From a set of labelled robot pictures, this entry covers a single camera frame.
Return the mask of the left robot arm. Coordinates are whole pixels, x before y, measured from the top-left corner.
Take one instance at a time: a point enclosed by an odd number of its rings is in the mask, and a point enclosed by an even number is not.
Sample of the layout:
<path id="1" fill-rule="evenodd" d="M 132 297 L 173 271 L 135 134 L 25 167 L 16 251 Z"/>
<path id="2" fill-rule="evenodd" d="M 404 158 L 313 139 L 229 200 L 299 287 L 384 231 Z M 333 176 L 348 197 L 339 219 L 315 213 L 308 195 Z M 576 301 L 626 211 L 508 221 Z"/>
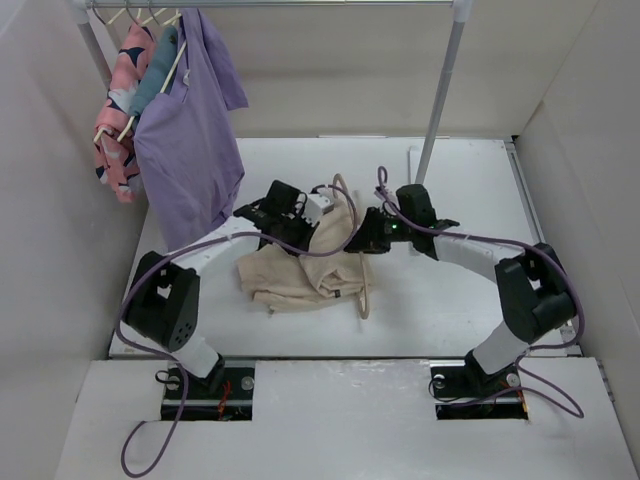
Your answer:
<path id="1" fill-rule="evenodd" d="M 204 248 L 171 261 L 155 251 L 145 254 L 123 323 L 178 360 L 199 395 L 217 394 L 223 387 L 224 358 L 197 332 L 201 284 L 226 274 L 233 261 L 266 245 L 270 237 L 308 251 L 321 217 L 333 206 L 320 193 L 273 181 L 265 197 L 237 208 L 201 238 Z"/>

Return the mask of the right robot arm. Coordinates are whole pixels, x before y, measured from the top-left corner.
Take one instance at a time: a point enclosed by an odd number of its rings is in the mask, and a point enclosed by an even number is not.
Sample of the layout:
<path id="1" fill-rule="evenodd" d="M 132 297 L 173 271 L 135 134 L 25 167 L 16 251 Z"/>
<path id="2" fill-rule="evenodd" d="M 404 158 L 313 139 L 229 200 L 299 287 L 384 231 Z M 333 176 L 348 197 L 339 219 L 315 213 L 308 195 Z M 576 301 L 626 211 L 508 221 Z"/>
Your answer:
<path id="1" fill-rule="evenodd" d="M 516 362 L 548 332 L 583 316 L 574 288 L 554 251 L 508 239 L 468 234 L 456 221 L 438 218 L 426 188 L 400 187 L 384 203 L 367 209 L 346 251 L 384 254 L 396 242 L 435 261 L 460 266 L 494 283 L 502 320 L 491 334 L 470 350 L 461 367 L 435 375 L 437 392 L 446 398 L 487 397 L 516 373 Z"/>

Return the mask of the beige plastic hanger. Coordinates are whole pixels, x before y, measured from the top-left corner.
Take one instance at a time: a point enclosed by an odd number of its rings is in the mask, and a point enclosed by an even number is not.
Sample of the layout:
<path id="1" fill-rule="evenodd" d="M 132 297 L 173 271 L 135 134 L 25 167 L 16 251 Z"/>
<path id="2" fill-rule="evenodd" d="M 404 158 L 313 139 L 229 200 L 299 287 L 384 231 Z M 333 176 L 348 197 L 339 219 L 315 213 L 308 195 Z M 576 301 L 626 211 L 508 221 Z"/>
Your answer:
<path id="1" fill-rule="evenodd" d="M 349 197 L 349 189 L 347 183 L 344 180 L 344 177 L 340 173 L 336 173 L 332 179 L 332 185 L 337 187 L 337 190 L 334 191 L 333 196 L 337 197 L 339 193 L 341 193 L 345 198 Z M 370 305 L 369 305 L 369 281 L 367 276 L 367 262 L 365 255 L 360 252 L 359 253 L 359 263 L 362 273 L 362 288 L 358 294 L 358 315 L 361 320 L 367 320 L 370 315 Z"/>

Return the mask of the beige trousers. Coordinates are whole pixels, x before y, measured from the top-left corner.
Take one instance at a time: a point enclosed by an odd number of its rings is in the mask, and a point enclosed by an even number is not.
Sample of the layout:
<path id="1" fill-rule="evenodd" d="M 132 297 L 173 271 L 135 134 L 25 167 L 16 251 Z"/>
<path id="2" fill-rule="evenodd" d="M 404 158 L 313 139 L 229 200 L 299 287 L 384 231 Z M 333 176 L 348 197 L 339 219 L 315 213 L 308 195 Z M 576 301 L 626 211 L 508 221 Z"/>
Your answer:
<path id="1" fill-rule="evenodd" d="M 242 291 L 272 312 L 317 310 L 357 298 L 374 284 L 368 259 L 345 252 L 296 257 L 269 244 L 236 266 Z"/>

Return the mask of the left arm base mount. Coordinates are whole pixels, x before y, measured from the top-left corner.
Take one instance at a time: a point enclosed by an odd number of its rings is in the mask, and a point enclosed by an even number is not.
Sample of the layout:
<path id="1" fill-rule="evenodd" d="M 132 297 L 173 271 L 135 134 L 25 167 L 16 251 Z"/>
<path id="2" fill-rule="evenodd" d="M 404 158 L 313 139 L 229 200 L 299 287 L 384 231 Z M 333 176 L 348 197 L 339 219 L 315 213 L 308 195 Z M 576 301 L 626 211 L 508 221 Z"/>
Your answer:
<path id="1" fill-rule="evenodd" d="M 232 360 L 227 363 L 220 385 L 214 392 L 197 378 L 188 376 L 186 403 L 182 421 L 250 421 L 255 387 L 254 362 Z M 160 415 L 163 421 L 176 418 L 184 385 L 176 365 L 155 373 L 155 381 L 163 386 Z"/>

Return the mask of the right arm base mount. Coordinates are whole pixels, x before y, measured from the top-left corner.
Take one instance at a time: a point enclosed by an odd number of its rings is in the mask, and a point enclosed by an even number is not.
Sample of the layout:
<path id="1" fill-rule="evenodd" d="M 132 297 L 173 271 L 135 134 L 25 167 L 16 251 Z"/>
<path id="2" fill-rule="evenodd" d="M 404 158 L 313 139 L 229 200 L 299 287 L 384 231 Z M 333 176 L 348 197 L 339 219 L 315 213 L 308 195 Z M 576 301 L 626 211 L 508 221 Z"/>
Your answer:
<path id="1" fill-rule="evenodd" d="M 529 415 L 515 367 L 508 367 L 480 386 L 469 380 L 464 366 L 434 364 L 428 390 L 437 420 L 528 420 Z"/>

